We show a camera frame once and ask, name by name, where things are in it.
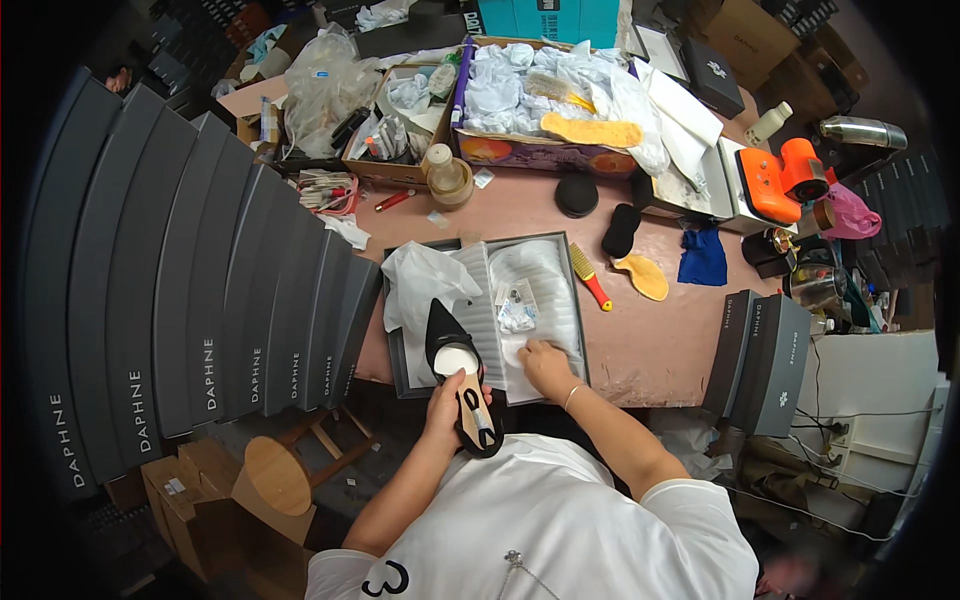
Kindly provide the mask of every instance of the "orange machine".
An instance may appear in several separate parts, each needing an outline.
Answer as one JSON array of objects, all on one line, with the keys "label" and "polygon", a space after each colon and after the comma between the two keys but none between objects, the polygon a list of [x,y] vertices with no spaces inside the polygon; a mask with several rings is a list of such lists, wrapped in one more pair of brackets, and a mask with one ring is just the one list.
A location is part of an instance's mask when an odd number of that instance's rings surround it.
[{"label": "orange machine", "polygon": [[830,189],[824,165],[813,145],[802,137],[787,140],[780,157],[759,148],[736,153],[736,164],[754,214],[783,227],[800,219],[801,203],[816,200]]}]

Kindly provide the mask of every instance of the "pink plastic bag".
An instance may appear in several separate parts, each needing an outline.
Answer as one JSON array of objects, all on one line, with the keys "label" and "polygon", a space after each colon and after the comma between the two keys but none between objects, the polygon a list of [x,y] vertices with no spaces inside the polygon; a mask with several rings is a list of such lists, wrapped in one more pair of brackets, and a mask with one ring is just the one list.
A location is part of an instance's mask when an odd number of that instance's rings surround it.
[{"label": "pink plastic bag", "polygon": [[883,225],[880,215],[867,208],[863,200],[846,186],[840,183],[831,185],[825,198],[833,204],[837,225],[821,233],[823,238],[862,240],[865,237],[873,237],[880,231],[880,226]]}]

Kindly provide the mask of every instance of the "silver bracelet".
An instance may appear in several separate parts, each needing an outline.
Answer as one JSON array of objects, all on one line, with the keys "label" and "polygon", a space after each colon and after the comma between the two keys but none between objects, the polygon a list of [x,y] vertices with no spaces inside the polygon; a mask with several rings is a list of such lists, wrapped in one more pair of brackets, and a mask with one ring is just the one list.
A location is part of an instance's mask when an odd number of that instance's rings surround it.
[{"label": "silver bracelet", "polygon": [[566,412],[566,405],[570,403],[570,399],[573,397],[573,393],[579,390],[581,387],[582,387],[582,384],[578,385],[577,387],[570,390],[570,393],[566,395],[566,402],[564,402],[564,412]]}]

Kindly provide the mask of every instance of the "purple box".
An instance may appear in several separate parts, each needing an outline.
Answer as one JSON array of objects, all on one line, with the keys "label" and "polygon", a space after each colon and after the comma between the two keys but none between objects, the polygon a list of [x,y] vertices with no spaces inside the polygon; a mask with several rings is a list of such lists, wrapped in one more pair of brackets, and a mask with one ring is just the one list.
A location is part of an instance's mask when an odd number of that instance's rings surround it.
[{"label": "purple box", "polygon": [[[535,50],[539,50],[544,45],[535,39],[509,37],[481,37],[476,40],[468,37],[466,40],[467,47],[464,48],[464,57],[460,62],[460,75],[454,90],[453,110],[450,113],[451,137],[460,151],[460,158],[476,166],[576,171],[614,180],[628,178],[637,165],[634,158],[623,151],[594,144],[572,144],[547,138],[542,141],[532,141],[536,138],[527,135],[475,132],[464,129],[465,93],[474,48],[489,44],[505,47],[508,43],[517,42],[528,43]],[[632,65],[630,73],[636,77]]]}]

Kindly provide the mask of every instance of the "red pen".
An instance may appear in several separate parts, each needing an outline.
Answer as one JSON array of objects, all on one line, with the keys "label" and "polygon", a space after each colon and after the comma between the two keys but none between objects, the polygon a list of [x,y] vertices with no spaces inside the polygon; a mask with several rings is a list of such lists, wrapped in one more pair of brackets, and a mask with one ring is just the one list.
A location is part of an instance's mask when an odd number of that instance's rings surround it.
[{"label": "red pen", "polygon": [[387,200],[383,201],[382,203],[379,203],[378,205],[374,206],[373,210],[375,212],[383,212],[384,210],[386,210],[387,208],[390,208],[394,204],[400,204],[401,202],[410,198],[416,193],[417,193],[417,190],[415,189],[408,189],[405,192],[398,192],[393,196],[391,196],[390,198],[388,198]]}]

